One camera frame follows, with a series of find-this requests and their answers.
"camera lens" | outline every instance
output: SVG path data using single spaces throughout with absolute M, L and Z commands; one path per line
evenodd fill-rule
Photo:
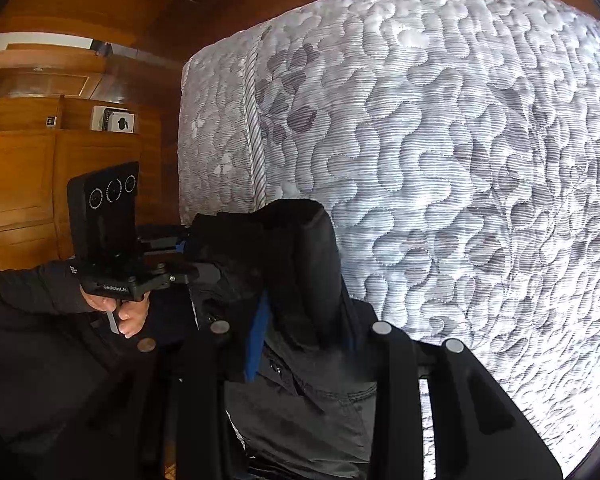
M 116 178 L 108 183 L 106 186 L 106 199 L 113 203 L 116 200 L 119 200 L 122 194 L 122 182 L 119 178 Z
M 134 175 L 129 175 L 128 177 L 126 177 L 126 180 L 124 181 L 124 189 L 127 193 L 130 193 L 131 191 L 133 191 L 133 189 L 135 189 Z
M 88 196 L 88 205 L 90 205 L 91 209 L 97 209 L 100 207 L 102 203 L 102 190 L 99 187 L 96 187 L 91 194 Z

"mattress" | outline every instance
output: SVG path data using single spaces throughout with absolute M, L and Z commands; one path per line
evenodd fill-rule
M 185 66 L 180 211 L 312 198 L 349 292 L 461 339 L 568 473 L 600 435 L 600 22 L 556 0 L 320 0 Z M 423 388 L 426 477 L 433 435 Z

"jacket sleeve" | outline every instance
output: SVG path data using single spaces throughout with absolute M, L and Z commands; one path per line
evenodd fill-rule
M 0 304 L 30 314 L 92 312 L 68 262 L 48 262 L 34 269 L 0 270 Z

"small box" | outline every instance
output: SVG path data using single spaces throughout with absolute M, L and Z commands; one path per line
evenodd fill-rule
M 126 108 L 113 108 L 108 106 L 94 106 L 93 112 L 91 113 L 91 130 L 96 132 L 107 131 L 108 123 L 105 122 L 105 118 L 108 118 L 112 112 L 128 112 Z
M 104 124 L 109 132 L 133 133 L 135 116 L 129 112 L 111 112 L 108 117 L 104 114 Z

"wooden door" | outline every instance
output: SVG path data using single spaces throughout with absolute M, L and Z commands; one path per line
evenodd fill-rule
M 52 222 L 53 147 L 53 132 L 0 132 L 0 231 Z

